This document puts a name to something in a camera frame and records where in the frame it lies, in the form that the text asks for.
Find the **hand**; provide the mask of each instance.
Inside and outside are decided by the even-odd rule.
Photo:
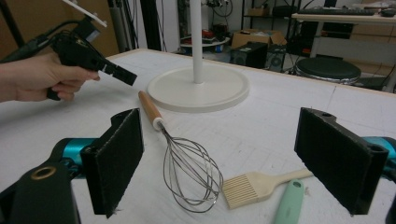
[[[99,80],[97,72],[78,66],[62,65],[55,53],[45,54],[12,63],[0,64],[0,102],[43,101],[47,90],[72,101],[86,80]]]

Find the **round stool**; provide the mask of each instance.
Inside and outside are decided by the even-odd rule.
[[[338,59],[307,58],[297,62],[297,74],[304,77],[350,85],[361,76],[361,70]]]

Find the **cardboard box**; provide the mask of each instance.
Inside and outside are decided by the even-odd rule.
[[[245,29],[233,33],[232,49],[246,45],[248,41],[262,42],[268,45],[286,45],[288,42],[280,31]]]
[[[268,16],[270,15],[270,8],[249,8],[247,10],[248,16]]]

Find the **brass ring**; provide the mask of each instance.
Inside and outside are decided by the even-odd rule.
[[[54,166],[46,166],[46,167],[42,167],[38,170],[35,170],[32,173],[31,177],[33,180],[45,179],[45,178],[55,174],[55,172],[56,172],[56,168]]]

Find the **whisk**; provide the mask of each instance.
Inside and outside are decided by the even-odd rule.
[[[166,138],[163,180],[176,202],[193,213],[209,211],[223,184],[219,167],[201,145],[186,138],[172,137],[166,131],[160,112],[145,92],[139,92],[139,99],[152,126]]]

